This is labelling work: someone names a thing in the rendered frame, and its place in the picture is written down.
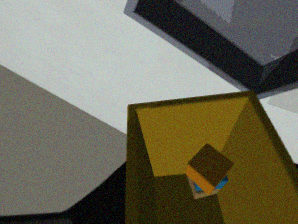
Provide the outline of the dark grey shallow tray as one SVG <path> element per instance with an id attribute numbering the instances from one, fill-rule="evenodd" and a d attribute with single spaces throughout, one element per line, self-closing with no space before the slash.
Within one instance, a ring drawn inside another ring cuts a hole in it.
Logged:
<path id="1" fill-rule="evenodd" d="M 298 0 L 127 0 L 123 12 L 259 100 L 298 89 Z"/>

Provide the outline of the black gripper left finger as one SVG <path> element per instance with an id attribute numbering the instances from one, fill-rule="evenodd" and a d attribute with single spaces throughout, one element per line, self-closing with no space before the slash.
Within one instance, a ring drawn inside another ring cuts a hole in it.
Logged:
<path id="1" fill-rule="evenodd" d="M 126 162 L 63 212 L 0 216 L 0 224 L 125 224 Z"/>

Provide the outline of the tan block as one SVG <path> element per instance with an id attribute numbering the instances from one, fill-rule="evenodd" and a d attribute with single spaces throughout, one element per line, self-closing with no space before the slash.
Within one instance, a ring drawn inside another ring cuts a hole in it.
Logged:
<path id="1" fill-rule="evenodd" d="M 219 189 L 213 189 L 213 191 L 209 195 L 207 195 L 203 190 L 196 190 L 195 182 L 193 182 L 189 177 L 188 177 L 188 180 L 189 180 L 189 183 L 191 185 L 191 188 L 192 188 L 195 199 L 205 197 L 205 196 L 209 196 L 209 195 L 212 195 L 212 194 L 216 194 L 220 189 L 220 188 Z"/>

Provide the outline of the orange block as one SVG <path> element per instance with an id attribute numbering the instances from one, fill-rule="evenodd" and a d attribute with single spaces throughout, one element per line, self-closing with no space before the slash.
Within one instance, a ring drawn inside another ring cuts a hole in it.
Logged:
<path id="1" fill-rule="evenodd" d="M 207 143 L 187 163 L 186 175 L 209 195 L 233 165 Z"/>

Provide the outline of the olive square cup with yellow rim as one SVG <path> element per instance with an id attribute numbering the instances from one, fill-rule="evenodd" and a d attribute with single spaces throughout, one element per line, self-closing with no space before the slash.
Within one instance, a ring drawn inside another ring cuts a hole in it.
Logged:
<path id="1" fill-rule="evenodd" d="M 195 199 L 207 143 L 234 165 Z M 254 90 L 127 106 L 125 224 L 298 224 L 298 170 Z"/>

